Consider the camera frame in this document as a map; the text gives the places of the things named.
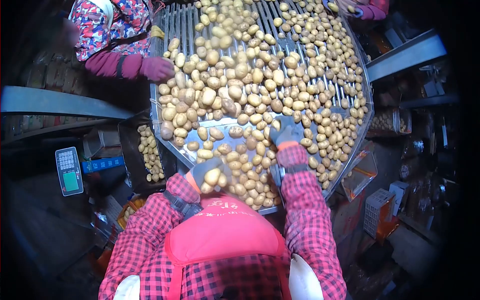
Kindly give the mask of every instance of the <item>orange glove cuff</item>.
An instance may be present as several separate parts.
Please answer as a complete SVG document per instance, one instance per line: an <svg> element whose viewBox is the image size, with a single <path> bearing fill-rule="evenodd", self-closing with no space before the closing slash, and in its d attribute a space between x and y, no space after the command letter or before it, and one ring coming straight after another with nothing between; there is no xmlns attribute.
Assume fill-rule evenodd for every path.
<svg viewBox="0 0 480 300"><path fill-rule="evenodd" d="M283 149L290 147L290 146L296 146L298 145L298 142L295 141L288 141L288 142L282 142L280 145L277 146L278 151L282 151Z"/></svg>
<svg viewBox="0 0 480 300"><path fill-rule="evenodd" d="M191 172L188 172L185 174L185 179L188 181L188 183L193 186L193 188L197 191L197 193L201 194L200 189L197 186L197 183L195 182L195 179L193 179L193 175Z"/></svg>

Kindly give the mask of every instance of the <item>white plastic crate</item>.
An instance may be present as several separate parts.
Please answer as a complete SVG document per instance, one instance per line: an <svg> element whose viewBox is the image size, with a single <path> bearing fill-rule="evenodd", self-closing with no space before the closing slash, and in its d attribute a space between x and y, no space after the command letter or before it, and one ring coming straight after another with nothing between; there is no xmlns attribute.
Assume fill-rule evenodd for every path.
<svg viewBox="0 0 480 300"><path fill-rule="evenodd" d="M370 234L374 239L376 237L377 226L380 221L380 209L394 196L395 194L390 193L389 191L379 189L375 193L368 196L367 201L365 202L363 230ZM390 212L385 221L391 220L392 214Z"/></svg>

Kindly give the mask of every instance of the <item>hand holding potato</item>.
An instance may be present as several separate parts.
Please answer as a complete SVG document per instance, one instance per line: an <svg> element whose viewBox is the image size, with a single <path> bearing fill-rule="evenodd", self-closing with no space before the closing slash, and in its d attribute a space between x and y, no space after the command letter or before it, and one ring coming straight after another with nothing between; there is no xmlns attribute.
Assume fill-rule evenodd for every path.
<svg viewBox="0 0 480 300"><path fill-rule="evenodd" d="M280 116L275 118L274 122L276 121L280 123L280 129L272 126L270 128L270 138L277 147L284 142L299 143L303 138L303 127L296 126L293 117Z"/></svg>
<svg viewBox="0 0 480 300"><path fill-rule="evenodd" d="M231 170L219 157L213 157L196 165L190 169L189 173L195 180L195 183L201 192L211 192L217 183L220 186L225 186L223 182L226 182L231 178Z"/></svg>

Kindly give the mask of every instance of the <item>yellow string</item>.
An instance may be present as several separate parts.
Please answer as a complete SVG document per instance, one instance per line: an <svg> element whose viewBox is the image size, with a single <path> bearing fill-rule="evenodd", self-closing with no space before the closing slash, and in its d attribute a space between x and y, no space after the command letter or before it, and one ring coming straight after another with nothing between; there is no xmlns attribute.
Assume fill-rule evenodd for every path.
<svg viewBox="0 0 480 300"><path fill-rule="evenodd" d="M165 33L160 29L160 27L158 27L157 25L153 25L150 36L156 36L163 39L165 37Z"/></svg>

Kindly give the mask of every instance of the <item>green lcd screen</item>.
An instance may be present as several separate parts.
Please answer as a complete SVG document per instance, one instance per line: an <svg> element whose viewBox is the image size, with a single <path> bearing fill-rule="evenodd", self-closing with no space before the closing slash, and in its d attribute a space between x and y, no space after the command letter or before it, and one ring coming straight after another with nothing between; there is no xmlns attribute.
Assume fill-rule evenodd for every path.
<svg viewBox="0 0 480 300"><path fill-rule="evenodd" d="M75 172L63 174L63 182L65 183L65 189L67 192L78 189L77 175Z"/></svg>

